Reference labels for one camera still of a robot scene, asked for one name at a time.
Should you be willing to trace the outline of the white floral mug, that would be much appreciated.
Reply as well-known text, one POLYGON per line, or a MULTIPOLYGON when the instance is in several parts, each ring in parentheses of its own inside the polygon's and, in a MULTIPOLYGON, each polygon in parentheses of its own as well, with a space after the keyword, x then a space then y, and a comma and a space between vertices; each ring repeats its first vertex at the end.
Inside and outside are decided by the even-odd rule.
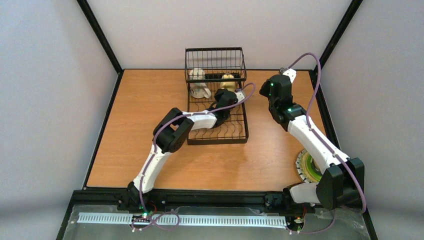
MULTIPOLYGON (((205 80, 206 74, 202 68, 193 68, 190 70, 189 80, 205 80)), ((209 99, 212 96, 212 92, 208 88, 205 82, 191 82, 190 84, 190 95, 195 99, 206 98, 209 99)))

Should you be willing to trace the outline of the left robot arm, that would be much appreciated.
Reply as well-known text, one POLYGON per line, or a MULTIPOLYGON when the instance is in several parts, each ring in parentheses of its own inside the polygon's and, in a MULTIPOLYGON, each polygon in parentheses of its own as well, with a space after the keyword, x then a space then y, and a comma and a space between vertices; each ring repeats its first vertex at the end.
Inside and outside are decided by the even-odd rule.
POLYGON ((128 184, 128 191, 138 199, 150 192, 168 158, 178 151, 195 130, 215 129, 230 117, 233 108, 248 97, 243 90, 219 89, 214 103, 203 111, 187 112, 172 108, 153 131, 149 155, 138 175, 128 184))

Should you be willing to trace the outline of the yellow mug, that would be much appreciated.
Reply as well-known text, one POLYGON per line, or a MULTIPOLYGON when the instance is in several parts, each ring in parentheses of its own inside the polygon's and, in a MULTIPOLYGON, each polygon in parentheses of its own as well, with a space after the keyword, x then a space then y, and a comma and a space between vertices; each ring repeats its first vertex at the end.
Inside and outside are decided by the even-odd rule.
POLYGON ((237 83, 235 81, 229 81, 234 79, 235 76, 231 73, 224 73, 221 77, 221 82, 219 83, 219 88, 216 93, 221 92, 223 90, 228 90, 229 92, 236 92, 237 83))

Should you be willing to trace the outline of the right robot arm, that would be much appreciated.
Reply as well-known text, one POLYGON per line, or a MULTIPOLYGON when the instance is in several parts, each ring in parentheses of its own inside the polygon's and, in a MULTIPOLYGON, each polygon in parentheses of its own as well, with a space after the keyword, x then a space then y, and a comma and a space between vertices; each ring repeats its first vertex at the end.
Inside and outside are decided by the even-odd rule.
POLYGON ((289 187, 291 200, 296 204, 322 205, 328 210, 361 202, 365 209, 364 163, 339 150, 316 127, 306 110, 294 103, 290 77, 273 75, 264 82, 259 93, 268 99, 272 118, 303 145, 322 174, 319 182, 289 187))

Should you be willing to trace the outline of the black wire dish rack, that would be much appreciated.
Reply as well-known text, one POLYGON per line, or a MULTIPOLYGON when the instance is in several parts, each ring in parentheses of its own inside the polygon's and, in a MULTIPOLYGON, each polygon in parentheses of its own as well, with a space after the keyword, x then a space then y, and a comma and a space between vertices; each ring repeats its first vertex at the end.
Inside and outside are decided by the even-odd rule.
MULTIPOLYGON (((247 79, 241 47, 198 47, 185 49, 184 76, 187 85, 187 110, 211 111, 232 105, 230 97, 245 96, 240 89, 247 79)), ((245 105, 215 113, 212 128, 193 129, 189 145, 245 144, 249 138, 245 105)))

